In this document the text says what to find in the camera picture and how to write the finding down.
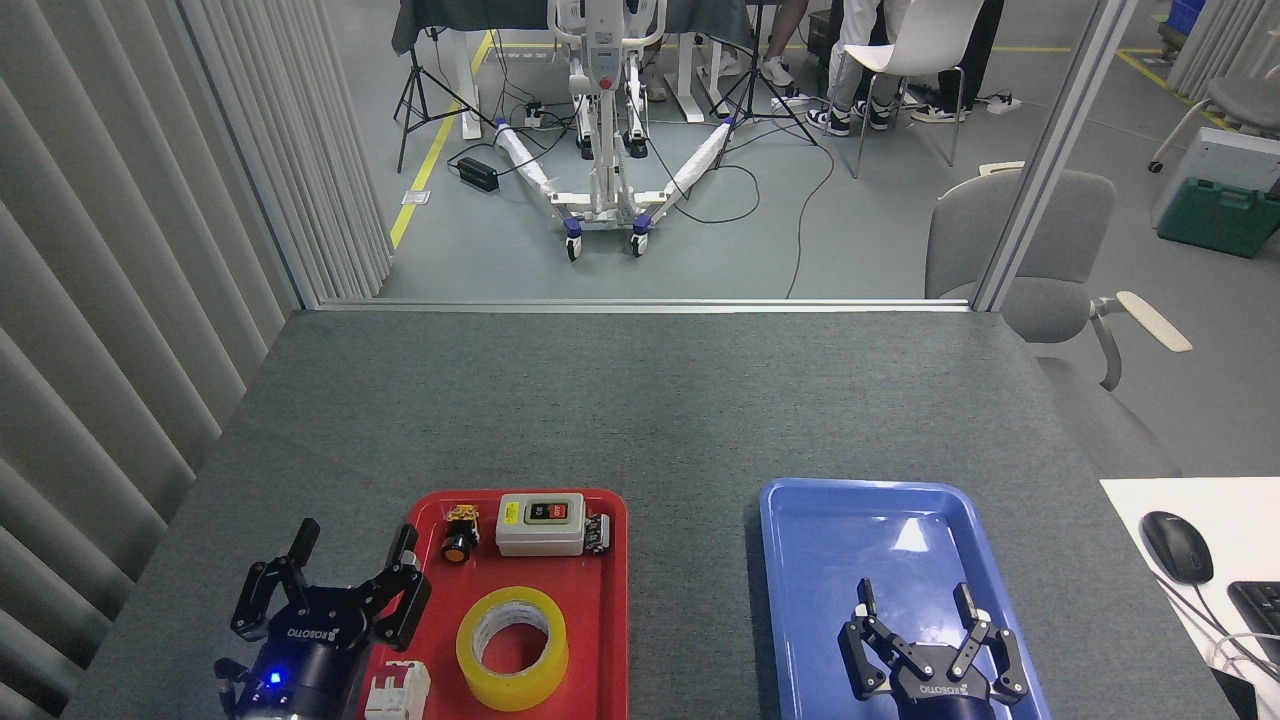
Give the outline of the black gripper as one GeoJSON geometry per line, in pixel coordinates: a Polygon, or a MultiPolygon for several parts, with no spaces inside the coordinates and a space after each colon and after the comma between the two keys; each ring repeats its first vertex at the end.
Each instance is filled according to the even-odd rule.
{"type": "Polygon", "coordinates": [[[413,639],[433,591],[413,552],[417,529],[403,524],[385,566],[357,588],[306,584],[320,532],[305,518],[285,553],[248,569],[230,629],[244,641],[266,641],[238,701],[239,719],[338,719],[369,639],[396,651],[413,639]],[[288,602],[268,623],[278,587],[288,602]]]}
{"type": "Polygon", "coordinates": [[[893,701],[900,719],[996,719],[992,694],[995,698],[1028,696],[1029,680],[1016,635],[1010,628],[996,626],[975,605],[968,583],[957,583],[954,589],[965,639],[950,664],[950,675],[937,671],[929,679],[916,675],[922,665],[911,646],[879,620],[870,578],[859,580],[858,598],[851,619],[838,633],[844,666],[858,701],[890,692],[890,675],[868,659],[867,648],[874,650],[881,662],[895,673],[893,701]],[[993,684],[972,667],[980,647],[989,648],[995,661],[997,678],[993,684]]]}

